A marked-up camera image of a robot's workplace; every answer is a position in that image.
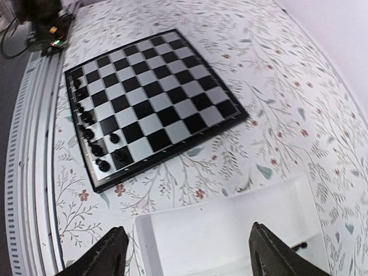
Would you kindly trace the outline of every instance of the dark floor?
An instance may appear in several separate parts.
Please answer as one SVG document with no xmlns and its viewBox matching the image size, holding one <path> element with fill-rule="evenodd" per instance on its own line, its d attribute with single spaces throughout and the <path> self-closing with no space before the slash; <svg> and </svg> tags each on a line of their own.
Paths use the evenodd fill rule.
<svg viewBox="0 0 368 276">
<path fill-rule="evenodd" d="M 14 36 L 5 42 L 9 54 L 15 54 L 24 49 L 28 29 L 21 26 Z M 0 275 L 11 275 L 4 214 L 4 170 L 6 162 L 7 140 L 12 122 L 13 108 L 17 99 L 18 89 L 28 61 L 29 53 L 6 60 L 0 56 Z"/>
</svg>

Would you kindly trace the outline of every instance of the checkered board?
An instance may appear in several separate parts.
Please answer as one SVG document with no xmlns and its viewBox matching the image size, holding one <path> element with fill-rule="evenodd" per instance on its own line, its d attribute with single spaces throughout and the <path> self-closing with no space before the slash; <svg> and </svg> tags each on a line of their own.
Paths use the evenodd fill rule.
<svg viewBox="0 0 368 276">
<path fill-rule="evenodd" d="M 96 192 L 189 150 L 248 114 L 220 77 L 177 31 L 170 30 L 119 47 L 65 73 L 72 117 Z M 77 89 L 73 80 L 82 84 Z M 93 117 L 85 124 L 80 103 Z M 93 130 L 103 149 L 102 172 L 78 125 Z M 109 133 L 119 135 L 113 144 Z M 112 152 L 125 156 L 118 161 Z"/>
</svg>

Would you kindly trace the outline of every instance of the flower pattern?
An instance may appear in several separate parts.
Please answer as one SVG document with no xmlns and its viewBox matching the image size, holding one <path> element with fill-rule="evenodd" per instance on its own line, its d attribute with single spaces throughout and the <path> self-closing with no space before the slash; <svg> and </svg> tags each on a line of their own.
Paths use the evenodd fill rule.
<svg viewBox="0 0 368 276">
<path fill-rule="evenodd" d="M 137 214 L 244 193 L 304 172 L 330 273 L 366 275 L 367 126 L 335 70 L 272 0 L 108 0 L 85 6 L 76 17 L 64 70 L 172 28 L 201 52 L 251 119 L 96 194 L 62 78 L 54 183 L 64 262 L 80 258 L 111 227 L 122 225 L 131 240 L 125 275 L 143 276 L 134 242 Z"/>
</svg>

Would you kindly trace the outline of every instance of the black cable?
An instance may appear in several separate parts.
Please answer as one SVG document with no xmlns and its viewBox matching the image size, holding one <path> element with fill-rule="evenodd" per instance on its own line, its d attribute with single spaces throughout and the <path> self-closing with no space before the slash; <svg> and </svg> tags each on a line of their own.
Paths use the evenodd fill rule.
<svg viewBox="0 0 368 276">
<path fill-rule="evenodd" d="M 18 54 L 16 54 L 16 55 L 13 55 L 13 56 L 9 56 L 9 55 L 7 55 L 6 53 L 5 53 L 5 51 L 4 51 L 4 40 L 5 40 L 5 36 L 7 35 L 7 33 L 8 33 L 8 31 L 9 31 L 9 29 L 10 29 L 10 27 L 12 26 L 12 24 L 15 22 L 17 20 L 17 18 L 14 18 L 13 20 L 12 20 L 12 22 L 9 24 L 9 26 L 6 28 L 6 30 L 5 30 L 5 33 L 3 34 L 3 37 L 1 38 L 1 43 L 0 43 L 0 53 L 1 53 L 1 55 L 5 58 L 5 59 L 14 59 L 14 58 L 16 58 L 17 56 L 20 56 L 21 54 L 23 54 L 25 51 L 27 51 L 27 49 L 28 49 L 28 46 L 23 50 L 23 51 L 21 51 L 21 52 L 19 52 Z"/>
</svg>

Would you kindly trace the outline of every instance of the white tray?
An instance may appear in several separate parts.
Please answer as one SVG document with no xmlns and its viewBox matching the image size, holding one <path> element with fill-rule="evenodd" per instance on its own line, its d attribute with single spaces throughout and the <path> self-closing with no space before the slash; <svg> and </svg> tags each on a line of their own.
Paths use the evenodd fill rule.
<svg viewBox="0 0 368 276">
<path fill-rule="evenodd" d="M 234 197 L 137 216 L 146 275 L 252 275 L 248 239 L 263 223 L 283 242 L 307 242 L 298 253 L 328 272 L 315 202 L 305 175 Z"/>
</svg>

